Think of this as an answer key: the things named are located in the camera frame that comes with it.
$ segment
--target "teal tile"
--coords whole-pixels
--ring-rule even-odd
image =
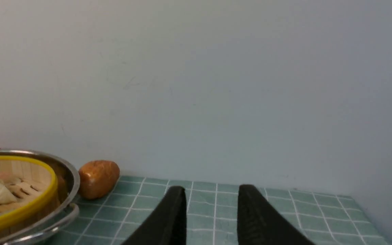
[[[93,218],[93,216],[98,212],[101,206],[99,205],[89,205],[89,204],[78,204],[80,208],[80,216],[84,218]]]
[[[290,222],[290,224],[294,225],[294,227],[299,227],[299,221],[297,220],[297,215],[295,214],[282,214],[282,216]]]
[[[202,217],[187,215],[187,228],[189,229],[213,229],[214,217]]]
[[[142,182],[145,177],[121,176],[119,181]]]
[[[331,233],[316,232],[316,231],[305,231],[305,234],[312,241],[335,242],[335,240],[331,236]]]
[[[163,197],[165,191],[166,186],[163,185],[143,184],[140,195],[148,197]]]
[[[192,182],[187,180],[170,180],[169,186],[182,186],[185,189],[190,189],[192,187]]]
[[[70,225],[64,228],[65,231],[74,232],[81,234],[83,233],[84,229],[89,225],[91,219],[88,218],[76,218]]]
[[[193,190],[200,190],[200,191],[215,191],[216,184],[215,183],[208,183],[208,182],[197,182],[193,183]]]
[[[86,200],[81,197],[78,199],[77,203],[102,205],[107,200],[107,197],[108,195],[105,195],[104,197],[94,199],[94,200]]]
[[[151,214],[152,211],[149,210],[134,210],[131,209],[129,211],[128,216],[126,217],[126,222],[134,222],[137,224],[143,223],[143,221],[146,220],[146,218]]]
[[[344,234],[358,234],[351,221],[326,219],[332,232]]]
[[[157,197],[137,197],[133,208],[150,208],[155,209],[161,199]]]
[[[140,189],[140,183],[118,182],[113,193],[125,195],[137,195]]]
[[[328,242],[328,241],[313,241],[315,245],[341,245],[338,242]]]
[[[111,194],[109,199],[105,202],[107,206],[129,208],[134,201],[135,196],[124,196],[118,194]]]
[[[340,198],[340,202],[342,203],[344,208],[355,208],[361,210],[361,208],[356,204],[353,199],[342,199]]]
[[[269,197],[269,203],[278,212],[285,212],[285,213],[294,213],[295,212],[292,200]]]
[[[364,237],[364,241],[367,245],[388,245],[382,237]]]
[[[163,184],[167,185],[168,180],[161,180],[161,179],[155,179],[155,178],[146,178],[145,183],[157,183],[157,184]]]
[[[93,220],[85,234],[94,236],[114,237],[114,235],[119,229],[119,226],[119,222]]]
[[[112,245],[121,245],[124,241],[125,241],[125,240],[123,240],[123,239],[116,239],[116,240],[112,243]]]
[[[200,214],[206,216],[214,215],[214,205],[199,203],[199,202],[190,202],[189,214]]]
[[[379,232],[372,223],[355,222],[355,225],[361,235],[379,236]]]
[[[193,201],[206,202],[213,205],[216,201],[216,193],[193,190],[192,198],[190,200],[192,202]]]
[[[212,231],[187,231],[187,245],[202,245],[212,243]]]
[[[364,242],[361,240],[361,237],[359,236],[334,234],[333,237],[335,237],[335,239],[342,244],[364,245]]]
[[[311,216],[305,216],[299,214],[299,219],[303,229],[311,229],[316,231],[329,231],[328,226],[326,225],[326,222],[323,218],[311,217]]]
[[[315,198],[317,199],[317,202],[320,205],[341,208],[341,204],[336,197],[326,197],[326,196],[315,195]]]
[[[218,184],[217,191],[232,192],[238,194],[238,185]]]
[[[290,191],[294,200],[309,202],[309,203],[316,203],[314,196],[312,193],[308,192],[298,192],[298,191]]]
[[[309,214],[322,217],[322,212],[320,211],[320,208],[314,204],[296,202],[296,209],[299,214]]]
[[[216,232],[237,232],[237,222],[235,220],[216,219]]]
[[[122,228],[119,230],[116,237],[126,239],[137,230],[140,225],[123,223]]]
[[[237,234],[216,231],[216,237],[214,243],[216,245],[237,245],[238,244]]]
[[[78,240],[79,235],[70,234],[64,231],[61,231],[50,239],[48,239],[45,244],[46,245],[73,245]]]
[[[237,219],[237,208],[217,206],[216,207],[217,218],[229,218]]]
[[[126,213],[128,213],[128,209],[126,208],[102,207],[96,215],[96,218],[111,221],[122,221]]]
[[[91,237],[91,236],[82,236],[78,244],[82,245],[104,245],[110,244],[113,241],[113,237],[111,238],[99,238],[99,237]]]
[[[218,193],[217,205],[236,207],[238,205],[238,194]]]
[[[346,209],[346,212],[349,214],[350,219],[352,219],[353,221],[369,221],[367,216],[362,211]]]
[[[266,188],[266,192],[269,197],[282,197],[291,199],[289,192],[285,190]]]
[[[320,207],[320,208],[322,209],[322,212],[326,218],[336,218],[336,219],[345,219],[345,220],[349,219],[344,209],[330,208],[330,207]]]

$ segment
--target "yellow rim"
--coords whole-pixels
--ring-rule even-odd
[[[0,156],[0,160],[15,160],[15,161],[25,161],[29,163],[33,163],[39,166],[44,167],[51,173],[51,183],[49,187],[36,199],[27,205],[17,208],[11,212],[3,214],[0,216],[0,231],[9,228],[12,225],[15,225],[27,218],[31,215],[37,213],[39,210],[43,209],[43,207],[53,199],[54,195],[57,191],[57,179],[54,170],[46,163],[28,158],[28,157],[16,157],[16,156]]]

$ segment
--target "bowl handle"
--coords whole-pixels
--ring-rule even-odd
[[[47,239],[48,237],[56,234],[59,232],[61,229],[69,225],[71,222],[73,222],[79,215],[80,209],[78,208],[78,205],[75,203],[70,203],[66,208],[64,208],[64,211],[69,213],[67,216],[59,220],[58,222],[54,223],[53,225],[35,233],[31,234],[25,237],[21,237],[9,242],[4,243],[3,245],[25,245],[25,244],[33,244],[36,242],[40,242],[42,240]]]

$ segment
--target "dumpling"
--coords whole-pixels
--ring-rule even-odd
[[[0,204],[7,204],[17,202],[16,197],[10,192],[9,189],[4,185],[4,182],[0,180]]]
[[[11,183],[16,184],[21,182],[20,178],[16,177],[13,174],[5,173],[5,172],[0,173],[0,180],[2,180],[4,184],[11,184]]]

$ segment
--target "bowl rim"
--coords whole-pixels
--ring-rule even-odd
[[[63,166],[66,167],[67,170],[69,170],[72,180],[73,180],[73,186],[69,190],[69,195],[66,198],[66,200],[61,203],[61,205],[54,210],[52,213],[48,214],[48,216],[44,217],[43,219],[37,221],[31,226],[28,226],[20,231],[17,231],[16,233],[10,234],[8,236],[5,236],[0,239],[0,244],[5,243],[7,241],[10,241],[15,238],[19,238],[21,236],[27,236],[32,234],[32,232],[39,227],[42,227],[42,225],[46,224],[48,221],[53,219],[57,214],[61,213],[64,208],[66,208],[75,198],[75,196],[78,193],[78,189],[80,188],[80,175],[78,173],[78,170],[70,164],[68,161],[64,160],[63,158],[57,157],[55,155],[41,152],[41,151],[36,151],[36,150],[29,150],[29,149],[0,149],[0,154],[8,155],[8,156],[16,156],[16,155],[22,155],[26,157],[31,157],[34,159],[34,157],[48,157],[51,158],[55,161],[58,161],[61,163]]]
[[[48,164],[42,161],[29,157],[4,155],[0,155],[0,160],[29,162],[41,166],[42,168],[46,169],[51,175],[50,184],[45,189],[45,191],[42,192],[42,194],[29,202],[27,205],[0,215],[0,231],[2,231],[3,229],[9,228],[12,225],[22,222],[23,220],[37,213],[39,210],[43,209],[54,198],[54,195],[57,191],[57,180],[54,170]]]

